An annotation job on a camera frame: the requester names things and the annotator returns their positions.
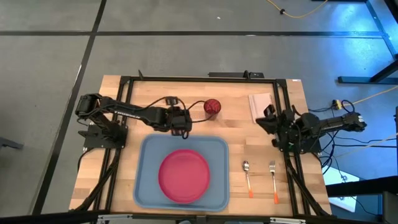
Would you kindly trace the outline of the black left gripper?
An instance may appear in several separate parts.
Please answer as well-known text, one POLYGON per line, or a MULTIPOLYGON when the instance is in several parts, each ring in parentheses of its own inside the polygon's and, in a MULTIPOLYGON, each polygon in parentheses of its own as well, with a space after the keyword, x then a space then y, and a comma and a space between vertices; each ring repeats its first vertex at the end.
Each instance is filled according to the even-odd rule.
POLYGON ((167 109, 167 125, 172 130, 173 136, 180 136, 187 139, 189 131, 192 130, 192 119, 190 113, 181 109, 179 106, 173 106, 167 109))

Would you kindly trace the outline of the black aluminium table frame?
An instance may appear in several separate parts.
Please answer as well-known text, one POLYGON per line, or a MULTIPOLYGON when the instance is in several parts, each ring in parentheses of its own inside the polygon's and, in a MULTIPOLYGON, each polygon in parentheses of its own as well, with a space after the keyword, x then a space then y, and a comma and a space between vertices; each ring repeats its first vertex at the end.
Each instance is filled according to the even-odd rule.
MULTIPOLYGON (((272 146, 273 137, 251 118, 248 95, 271 93, 275 103, 273 84, 215 82, 215 78, 182 77, 187 82, 135 81, 132 86, 131 103, 146 106, 163 96, 177 96, 188 106, 198 100, 215 98, 221 102, 220 114, 213 121, 194 125, 192 135, 212 135, 223 138, 229 146, 229 203, 220 212, 197 212, 183 210, 159 210, 142 208, 133 199, 137 161, 142 140, 155 133, 152 128, 135 119, 128 119, 127 146, 121 151, 121 160, 116 173, 116 183, 111 202, 111 213, 143 213, 158 215, 193 215, 227 218, 227 216, 291 217, 287 175, 282 153, 272 146), (248 161, 249 175, 254 197, 249 198, 242 162, 248 161), (269 161, 276 161, 276 184, 279 204, 274 204, 272 177, 269 161)), ((69 208, 76 208, 94 189, 100 176, 104 150, 94 149, 81 161, 69 208)), ((305 185, 326 212, 331 213, 330 203, 322 176, 320 163, 312 154, 302 154, 301 162, 305 185)))

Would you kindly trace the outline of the red faceted plastic cup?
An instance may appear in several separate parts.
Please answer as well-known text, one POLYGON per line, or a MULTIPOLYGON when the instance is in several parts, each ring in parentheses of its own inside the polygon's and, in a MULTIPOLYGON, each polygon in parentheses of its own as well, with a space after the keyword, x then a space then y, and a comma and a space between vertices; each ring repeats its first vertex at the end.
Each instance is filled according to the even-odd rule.
POLYGON ((206 114, 216 115, 221 111, 221 103, 216 99, 209 99, 204 102, 203 108, 206 114))

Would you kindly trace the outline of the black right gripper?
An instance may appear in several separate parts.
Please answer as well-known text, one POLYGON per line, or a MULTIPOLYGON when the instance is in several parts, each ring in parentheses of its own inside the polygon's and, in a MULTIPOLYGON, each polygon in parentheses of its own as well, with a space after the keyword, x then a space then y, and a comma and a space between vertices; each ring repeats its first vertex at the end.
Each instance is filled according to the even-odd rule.
POLYGON ((275 134, 280 126, 279 117, 277 115, 266 118, 257 118, 256 123, 267 132, 267 134, 275 134))

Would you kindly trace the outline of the blue plastic tray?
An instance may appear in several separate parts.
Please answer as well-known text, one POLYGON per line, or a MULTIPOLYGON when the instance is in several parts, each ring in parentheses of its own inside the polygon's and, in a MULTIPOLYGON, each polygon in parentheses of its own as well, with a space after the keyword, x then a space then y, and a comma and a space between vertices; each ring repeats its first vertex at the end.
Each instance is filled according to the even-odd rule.
POLYGON ((140 207, 201 212, 220 212, 229 201, 229 149, 227 143, 215 136, 190 136, 188 139, 151 134, 140 149, 134 201, 140 207), (158 171, 164 158, 179 149, 200 153, 210 168, 210 185, 202 198, 193 203, 181 204, 169 200, 161 191, 158 171))

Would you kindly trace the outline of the clear fork with orange handle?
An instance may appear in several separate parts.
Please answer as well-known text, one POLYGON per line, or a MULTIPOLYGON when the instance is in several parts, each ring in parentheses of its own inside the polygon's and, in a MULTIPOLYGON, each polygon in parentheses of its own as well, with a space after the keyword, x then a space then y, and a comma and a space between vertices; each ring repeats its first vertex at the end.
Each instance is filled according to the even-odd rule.
POLYGON ((275 161, 270 161, 269 163, 269 170, 272 176, 272 182, 273 182, 273 192, 274 192, 274 203, 278 204, 279 203, 279 197, 277 194, 277 186, 276 186, 276 181, 275 181, 275 161))

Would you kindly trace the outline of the black neighbouring table frame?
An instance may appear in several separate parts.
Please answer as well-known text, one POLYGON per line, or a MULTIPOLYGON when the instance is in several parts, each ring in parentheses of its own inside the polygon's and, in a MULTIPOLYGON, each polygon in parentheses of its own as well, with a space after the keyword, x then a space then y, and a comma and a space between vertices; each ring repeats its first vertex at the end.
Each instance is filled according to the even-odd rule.
POLYGON ((383 27, 382 22, 380 21, 378 15, 376 14, 375 9, 371 5, 370 0, 366 0, 365 4, 367 6, 369 13, 373 17, 373 21, 378 31, 381 32, 381 37, 385 45, 387 46, 388 50, 390 51, 394 61, 371 77, 340 76, 338 77, 337 81, 340 84, 398 85, 398 78, 389 78, 390 75, 398 71, 398 53, 396 52, 385 28, 383 27))

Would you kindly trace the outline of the white paper napkin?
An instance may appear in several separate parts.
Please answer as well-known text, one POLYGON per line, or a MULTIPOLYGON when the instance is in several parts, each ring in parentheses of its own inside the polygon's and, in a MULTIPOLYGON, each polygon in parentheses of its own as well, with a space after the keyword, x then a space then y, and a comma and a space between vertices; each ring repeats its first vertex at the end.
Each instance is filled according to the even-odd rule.
POLYGON ((252 120, 264 118, 264 110, 272 104, 272 96, 270 93, 258 93, 249 95, 249 105, 251 109, 252 120))

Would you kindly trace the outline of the red plastic plate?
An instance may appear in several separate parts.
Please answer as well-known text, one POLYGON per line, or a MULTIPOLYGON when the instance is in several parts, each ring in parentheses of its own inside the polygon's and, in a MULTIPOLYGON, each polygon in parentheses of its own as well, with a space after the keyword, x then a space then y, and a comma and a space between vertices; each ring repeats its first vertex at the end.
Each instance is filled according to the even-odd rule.
POLYGON ((158 183, 169 200, 181 204, 193 203, 202 198, 209 188, 208 162, 191 149, 171 152, 160 164, 158 183))

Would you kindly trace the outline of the clear spoon with orange handle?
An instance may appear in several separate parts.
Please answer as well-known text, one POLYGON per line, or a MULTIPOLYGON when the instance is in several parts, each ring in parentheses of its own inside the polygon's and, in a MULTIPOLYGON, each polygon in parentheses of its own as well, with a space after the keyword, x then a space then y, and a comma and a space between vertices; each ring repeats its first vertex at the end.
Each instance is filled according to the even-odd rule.
POLYGON ((249 179, 249 162, 248 161, 243 161, 243 171, 245 172, 245 175, 246 175, 249 198, 253 198, 254 194, 253 194, 250 179, 249 179))

